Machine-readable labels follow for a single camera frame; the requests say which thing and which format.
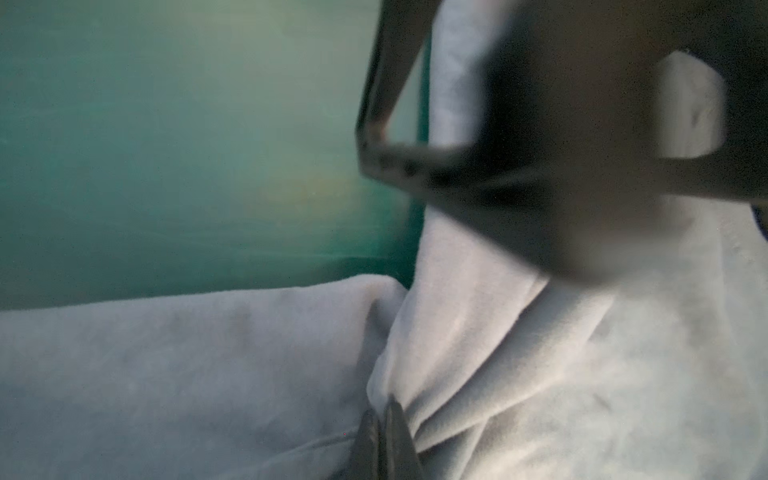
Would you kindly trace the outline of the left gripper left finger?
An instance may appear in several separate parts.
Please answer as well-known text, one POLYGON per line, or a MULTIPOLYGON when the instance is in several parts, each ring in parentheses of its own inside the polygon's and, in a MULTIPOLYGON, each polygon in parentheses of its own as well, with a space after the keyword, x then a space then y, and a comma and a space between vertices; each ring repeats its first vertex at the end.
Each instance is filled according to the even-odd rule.
POLYGON ((380 480, 384 478, 381 467, 382 427, 377 412, 367 410, 359 424, 350 450, 347 466, 348 480, 380 480))

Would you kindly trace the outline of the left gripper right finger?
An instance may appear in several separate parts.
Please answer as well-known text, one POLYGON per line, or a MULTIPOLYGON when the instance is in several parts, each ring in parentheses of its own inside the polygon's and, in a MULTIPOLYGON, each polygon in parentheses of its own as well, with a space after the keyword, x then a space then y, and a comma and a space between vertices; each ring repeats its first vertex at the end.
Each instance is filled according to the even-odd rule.
POLYGON ((404 410, 391 398, 383 420, 383 478, 423 480, 423 467, 415 449, 404 410))

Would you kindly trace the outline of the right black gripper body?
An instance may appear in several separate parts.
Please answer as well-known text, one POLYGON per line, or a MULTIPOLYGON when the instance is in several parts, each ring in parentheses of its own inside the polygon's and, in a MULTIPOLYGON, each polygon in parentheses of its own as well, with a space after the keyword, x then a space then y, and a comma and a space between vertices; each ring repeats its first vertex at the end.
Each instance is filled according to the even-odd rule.
POLYGON ((597 283, 653 256, 670 195, 767 199, 763 1, 525 1, 480 68, 473 144, 392 144, 387 124, 439 9, 381 5, 356 123, 361 172, 551 274, 597 283), (725 83, 722 144, 662 156, 657 66, 700 47, 725 83))

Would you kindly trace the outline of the grey t shirt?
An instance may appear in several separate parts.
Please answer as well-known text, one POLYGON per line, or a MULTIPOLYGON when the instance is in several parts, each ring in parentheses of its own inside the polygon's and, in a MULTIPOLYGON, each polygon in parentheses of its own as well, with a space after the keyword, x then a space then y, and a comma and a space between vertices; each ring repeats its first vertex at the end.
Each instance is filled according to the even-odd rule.
POLYGON ((1 475, 341 479, 403 406, 429 479, 763 479, 767 241, 549 280, 361 178, 374 1, 1 5, 1 475))

